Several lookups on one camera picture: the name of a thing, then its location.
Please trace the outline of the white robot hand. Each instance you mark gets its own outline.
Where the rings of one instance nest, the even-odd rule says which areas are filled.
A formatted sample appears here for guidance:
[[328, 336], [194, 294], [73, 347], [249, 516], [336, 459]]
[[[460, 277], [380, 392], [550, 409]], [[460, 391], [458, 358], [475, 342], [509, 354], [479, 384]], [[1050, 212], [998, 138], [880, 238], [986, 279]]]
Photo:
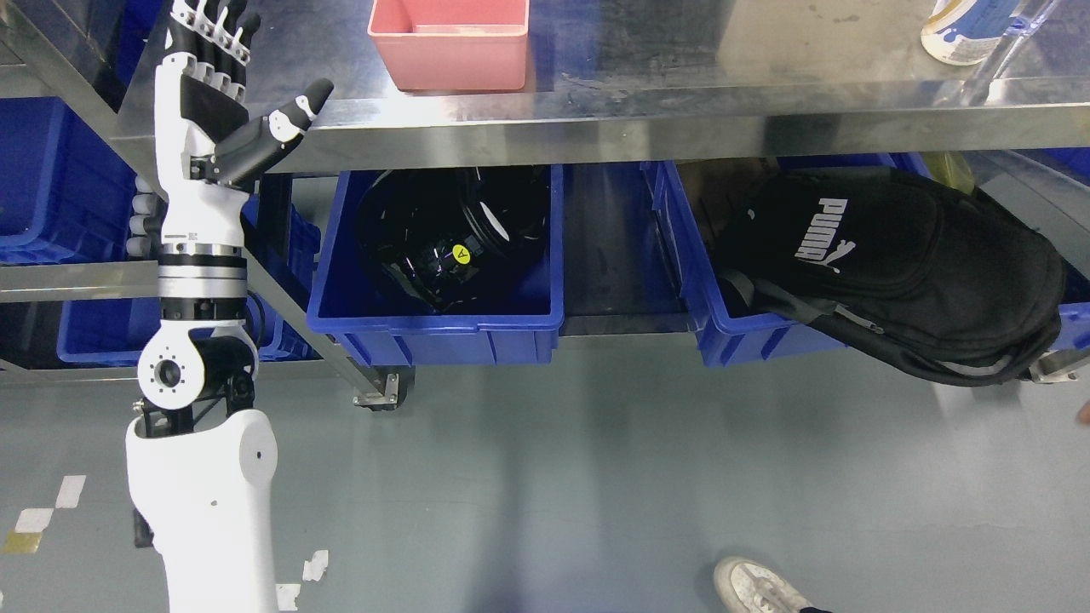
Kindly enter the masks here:
[[[217, 87], [221, 73], [238, 85], [249, 81], [261, 15], [243, 15], [249, 1], [170, 5], [166, 57], [153, 79], [155, 157], [168, 203], [164, 248], [243, 247], [240, 214], [249, 193], [237, 189], [295, 151], [334, 92], [330, 80], [316, 80], [293, 100], [249, 121], [249, 110]], [[210, 82], [201, 79], [205, 65], [219, 72]]]

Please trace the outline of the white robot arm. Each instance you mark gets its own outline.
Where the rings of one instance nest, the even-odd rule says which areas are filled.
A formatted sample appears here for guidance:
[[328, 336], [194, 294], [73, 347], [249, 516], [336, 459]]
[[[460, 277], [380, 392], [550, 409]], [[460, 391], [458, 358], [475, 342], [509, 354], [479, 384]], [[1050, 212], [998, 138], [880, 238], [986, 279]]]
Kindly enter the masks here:
[[270, 485], [278, 446], [255, 406], [244, 328], [242, 211], [302, 143], [334, 89], [319, 79], [252, 117], [244, 1], [175, 1], [153, 73], [153, 144], [166, 194], [159, 330], [140, 356], [141, 414], [126, 428], [129, 493], [164, 558], [171, 612], [276, 612]]

